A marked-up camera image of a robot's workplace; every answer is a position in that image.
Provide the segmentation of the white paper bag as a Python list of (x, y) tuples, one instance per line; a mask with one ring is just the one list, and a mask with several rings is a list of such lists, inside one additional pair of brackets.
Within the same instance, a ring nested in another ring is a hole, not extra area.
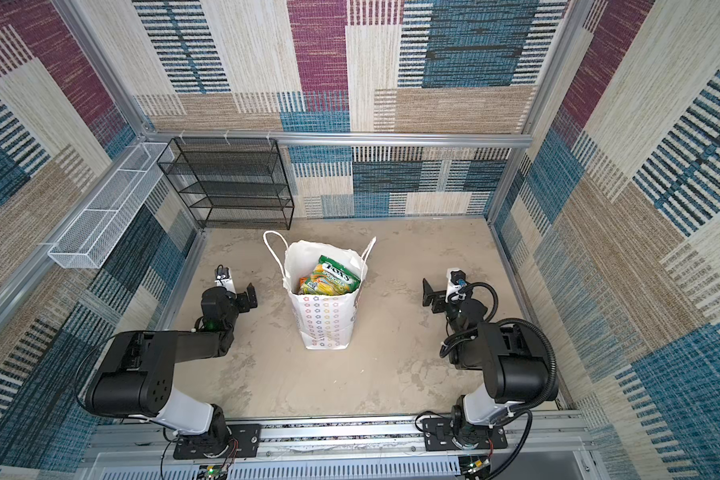
[[(262, 235), (265, 246), (280, 269), (283, 288), (291, 302), (305, 347), (309, 350), (347, 348), (357, 318), (359, 295), (368, 274), (367, 260), (377, 239), (372, 238), (361, 254), (325, 243), (286, 242), (284, 254), (279, 256), (270, 245), (271, 236), (279, 240), (284, 237), (273, 230)], [(360, 287), (341, 296), (300, 295), (300, 279), (313, 271), (321, 256), (327, 256), (352, 271), (361, 279)]]

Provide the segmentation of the green yellow Fox's bag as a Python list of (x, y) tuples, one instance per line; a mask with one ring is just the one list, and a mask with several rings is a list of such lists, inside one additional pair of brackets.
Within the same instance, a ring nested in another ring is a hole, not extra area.
[(313, 271), (300, 279), (300, 295), (341, 296), (355, 292), (361, 279), (343, 264), (321, 256)]

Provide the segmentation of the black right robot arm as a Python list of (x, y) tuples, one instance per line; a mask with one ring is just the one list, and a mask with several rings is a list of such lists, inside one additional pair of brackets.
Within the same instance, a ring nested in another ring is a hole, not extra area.
[(482, 383), (460, 396), (440, 421), (418, 422), (432, 450), (504, 448), (503, 428), (558, 394), (551, 342), (535, 324), (497, 319), (499, 296), (486, 282), (470, 282), (461, 270), (447, 288), (422, 281), (422, 305), (445, 315), (446, 337), (439, 356), (458, 370), (479, 371)]

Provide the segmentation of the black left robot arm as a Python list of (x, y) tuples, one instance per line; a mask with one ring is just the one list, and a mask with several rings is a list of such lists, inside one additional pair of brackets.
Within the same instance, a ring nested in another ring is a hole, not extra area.
[(105, 418), (139, 418), (177, 433), (178, 443), (205, 456), (232, 442), (223, 409), (200, 402), (173, 384), (175, 365), (225, 356), (238, 317), (258, 306), (255, 287), (223, 286), (203, 292), (193, 330), (126, 331), (111, 340), (84, 395), (84, 408)]

